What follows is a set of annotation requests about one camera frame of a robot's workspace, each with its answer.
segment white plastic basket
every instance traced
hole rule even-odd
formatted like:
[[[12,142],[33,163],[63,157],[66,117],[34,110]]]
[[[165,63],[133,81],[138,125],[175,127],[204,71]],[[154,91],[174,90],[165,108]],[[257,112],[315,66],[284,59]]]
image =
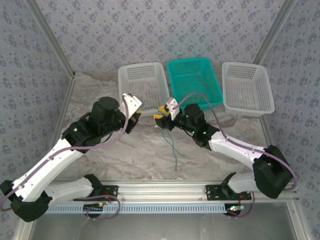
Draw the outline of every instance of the white plastic basket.
[[[138,97],[143,103],[141,116],[158,113],[156,108],[170,97],[164,67],[159,62],[122,66],[118,70],[118,81],[120,102],[123,93]]]
[[[270,81],[264,66],[224,62],[222,91],[227,114],[260,117],[275,111]]]

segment patterned wallpaper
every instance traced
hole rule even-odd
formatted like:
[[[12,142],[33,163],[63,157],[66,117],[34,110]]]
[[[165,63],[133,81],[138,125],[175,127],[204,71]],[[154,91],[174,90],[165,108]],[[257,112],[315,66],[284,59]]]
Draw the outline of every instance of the patterned wallpaper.
[[[267,54],[273,138],[299,178],[312,234],[320,239],[320,2],[299,0]]]
[[[0,183],[45,154],[69,79],[23,0],[0,1]],[[0,212],[0,240],[18,218]]]
[[[252,62],[284,0],[36,0],[74,71]]]

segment teal plastic basket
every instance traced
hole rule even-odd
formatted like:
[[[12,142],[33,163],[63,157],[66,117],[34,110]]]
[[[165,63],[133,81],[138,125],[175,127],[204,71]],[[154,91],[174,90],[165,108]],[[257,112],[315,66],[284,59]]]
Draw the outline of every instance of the teal plastic basket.
[[[192,92],[206,93],[205,96],[213,107],[223,103],[223,94],[208,58],[173,60],[168,62],[167,67],[173,96],[178,103]],[[198,104],[201,110],[210,108],[199,94],[189,97],[188,101],[180,106],[181,109],[184,110],[188,104]]]

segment robotic arm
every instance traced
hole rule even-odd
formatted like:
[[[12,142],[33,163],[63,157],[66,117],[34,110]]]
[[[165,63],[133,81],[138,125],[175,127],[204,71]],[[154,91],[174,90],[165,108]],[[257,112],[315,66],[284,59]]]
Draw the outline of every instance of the robotic arm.
[[[125,132],[129,134],[141,115],[137,110],[142,106],[142,102],[135,96],[124,94],[123,97],[128,106],[129,117]],[[102,184],[93,174],[66,184],[48,186],[63,169],[85,154],[88,148],[66,150],[52,159],[49,157],[68,147],[96,146],[101,143],[103,137],[123,128],[125,121],[124,102],[119,106],[118,101],[111,97],[102,97],[95,102],[92,111],[82,116],[79,121],[71,123],[62,133],[62,138],[32,169],[15,181],[6,180],[0,185],[5,196],[18,187],[9,197],[10,206],[15,214],[26,222],[31,222],[53,205],[101,195]]]
[[[204,112],[197,104],[187,105],[183,114],[177,101],[171,97],[159,110],[168,115],[154,115],[155,123],[160,128],[169,131],[174,127],[180,128],[189,133],[188,135],[191,134],[194,142],[201,148],[225,154],[253,171],[243,174],[234,172],[227,176],[222,183],[225,185],[222,191],[226,195],[260,191],[269,198],[276,199],[293,178],[284,166],[289,166],[285,157],[276,146],[254,146],[226,135],[206,122]]]

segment plastic basket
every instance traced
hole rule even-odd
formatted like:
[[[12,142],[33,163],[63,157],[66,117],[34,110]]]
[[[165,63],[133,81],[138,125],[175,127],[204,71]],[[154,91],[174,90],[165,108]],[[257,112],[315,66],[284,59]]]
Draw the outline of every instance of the plastic basket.
[[[222,64],[223,104],[228,114],[260,117],[275,110],[267,69],[240,62]]]
[[[188,58],[169,61],[167,64],[173,96],[179,103],[192,92],[205,94],[212,106],[223,103],[223,95],[211,62],[206,57]],[[198,104],[202,110],[209,105],[200,97],[193,95],[180,107],[182,110],[188,104]]]
[[[118,81],[120,101],[123,93],[138,97],[143,103],[141,116],[156,114],[156,108],[170,97],[164,67],[159,62],[122,66],[118,70]]]

